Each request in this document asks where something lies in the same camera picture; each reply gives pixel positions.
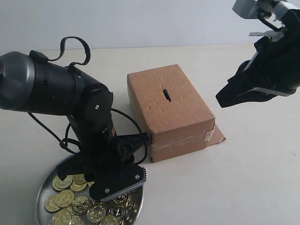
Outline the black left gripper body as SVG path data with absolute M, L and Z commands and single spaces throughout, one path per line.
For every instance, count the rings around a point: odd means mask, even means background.
M 67 149 L 71 143 L 79 151 L 56 166 L 60 179 L 83 174 L 86 181 L 98 182 L 112 174 L 119 175 L 134 165 L 140 166 L 147 157 L 150 140 L 145 132 L 117 135 L 113 124 L 102 126 L 95 133 L 75 127 L 78 139 L 74 140 L 68 137 L 72 127 L 68 124 L 60 146 Z

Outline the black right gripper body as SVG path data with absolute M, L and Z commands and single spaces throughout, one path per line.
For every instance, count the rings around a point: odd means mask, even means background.
M 300 86 L 300 40 L 263 37 L 255 42 L 256 56 L 229 80 L 248 82 L 248 90 L 270 96 L 289 96 Z

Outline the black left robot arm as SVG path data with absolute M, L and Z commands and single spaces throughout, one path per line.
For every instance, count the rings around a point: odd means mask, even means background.
M 117 135 L 112 120 L 113 94 L 74 64 L 62 67 L 45 55 L 8 52 L 0 57 L 0 107 L 3 110 L 66 116 L 77 139 L 60 139 L 79 152 L 57 166 L 59 178 L 83 174 L 98 188 L 132 186 L 143 169 L 133 154 L 148 137 Z

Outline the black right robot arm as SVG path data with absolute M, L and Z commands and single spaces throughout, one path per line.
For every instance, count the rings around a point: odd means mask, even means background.
M 237 0 L 232 10 L 243 19 L 259 20 L 269 30 L 249 34 L 259 37 L 256 52 L 216 94 L 219 105 L 294 94 L 300 87 L 300 9 L 286 0 Z

